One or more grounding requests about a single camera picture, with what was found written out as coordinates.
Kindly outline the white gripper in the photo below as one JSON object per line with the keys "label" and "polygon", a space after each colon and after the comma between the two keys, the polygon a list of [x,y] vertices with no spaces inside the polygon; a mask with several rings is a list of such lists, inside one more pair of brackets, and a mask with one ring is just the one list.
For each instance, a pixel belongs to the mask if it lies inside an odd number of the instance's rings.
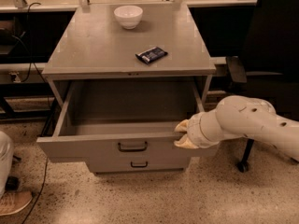
{"label": "white gripper", "polygon": [[220,125],[214,111],[201,112],[181,121],[176,132],[186,133],[174,142],[176,147],[196,149],[216,146],[220,142]]}

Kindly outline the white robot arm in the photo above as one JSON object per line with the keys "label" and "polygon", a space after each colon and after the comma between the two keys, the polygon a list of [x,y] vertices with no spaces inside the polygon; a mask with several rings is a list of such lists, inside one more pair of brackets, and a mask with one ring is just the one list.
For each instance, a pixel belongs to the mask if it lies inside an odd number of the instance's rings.
{"label": "white robot arm", "polygon": [[274,146],[299,161],[299,122],[281,117],[262,99],[225,97],[213,110],[180,122],[175,131],[184,133],[174,142],[176,147],[209,148],[220,141],[246,137]]}

